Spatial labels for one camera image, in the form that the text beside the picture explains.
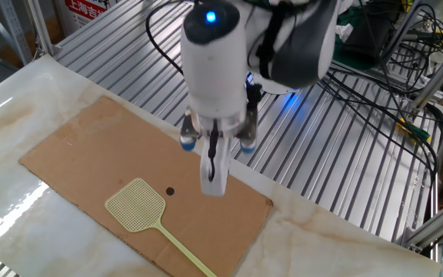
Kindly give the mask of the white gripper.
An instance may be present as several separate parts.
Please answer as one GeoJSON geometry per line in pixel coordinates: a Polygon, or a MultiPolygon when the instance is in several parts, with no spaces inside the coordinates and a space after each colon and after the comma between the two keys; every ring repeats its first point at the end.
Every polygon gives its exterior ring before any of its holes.
{"type": "Polygon", "coordinates": [[[213,158],[208,157],[209,139],[202,137],[202,142],[204,143],[200,164],[202,192],[210,196],[223,196],[228,180],[232,139],[219,138],[213,158]]]}

